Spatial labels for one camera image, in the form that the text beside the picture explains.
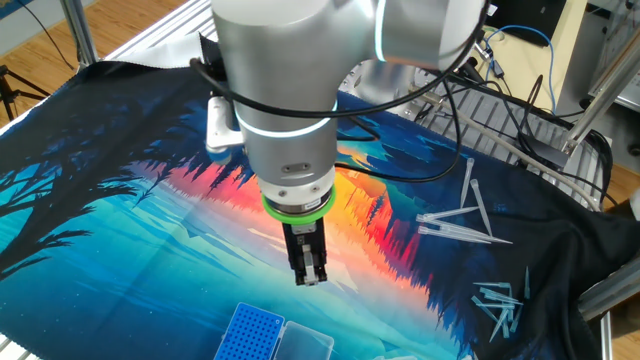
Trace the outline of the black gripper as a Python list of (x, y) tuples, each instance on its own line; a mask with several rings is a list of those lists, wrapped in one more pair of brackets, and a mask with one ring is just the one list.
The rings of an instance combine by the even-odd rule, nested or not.
[(288, 260), (297, 286), (314, 286), (327, 280), (324, 221), (314, 224), (283, 224)]

